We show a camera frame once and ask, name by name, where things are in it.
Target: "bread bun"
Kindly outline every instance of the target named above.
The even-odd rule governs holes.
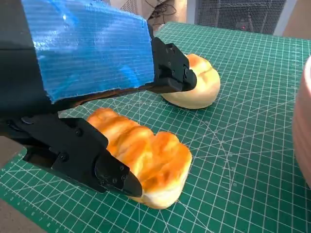
[[[142,197],[133,200],[164,209],[179,198],[192,156],[174,134],[154,135],[147,127],[109,108],[96,110],[88,122],[108,138],[107,150],[130,167],[140,181]]]
[[[197,77],[197,84],[191,91],[162,94],[168,102],[189,109],[206,108],[215,100],[220,90],[218,72],[204,58],[189,54],[190,69]]]

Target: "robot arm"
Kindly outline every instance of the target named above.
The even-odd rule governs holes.
[[[44,88],[22,2],[1,2],[0,135],[27,148],[25,161],[69,182],[99,192],[108,189],[140,197],[141,184],[129,167],[106,150],[107,138],[82,118],[59,118],[58,111],[142,90],[155,93],[192,90],[196,77],[185,55],[174,44],[164,44],[153,37],[152,28],[148,28],[153,82],[52,101]]]

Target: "bolt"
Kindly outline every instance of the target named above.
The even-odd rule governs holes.
[[[82,130],[81,129],[76,129],[76,135],[78,136],[78,137],[81,137],[82,136],[82,134],[83,134],[83,132],[82,132]]]
[[[60,153],[59,158],[61,159],[61,161],[65,162],[68,160],[68,154],[66,152],[64,153]]]
[[[21,118],[21,121],[24,122],[25,124],[34,124],[35,120],[31,116],[25,116]]]

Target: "bowl rim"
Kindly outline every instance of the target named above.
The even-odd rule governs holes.
[[[303,76],[305,78],[307,88],[309,92],[311,93],[311,56],[307,59],[305,68],[303,70]]]

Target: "metal grate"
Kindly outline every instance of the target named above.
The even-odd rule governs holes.
[[[198,0],[196,23],[273,34],[286,0]]]
[[[128,0],[126,3],[121,7],[121,10],[128,11],[133,14],[137,14],[137,4],[136,0]]]

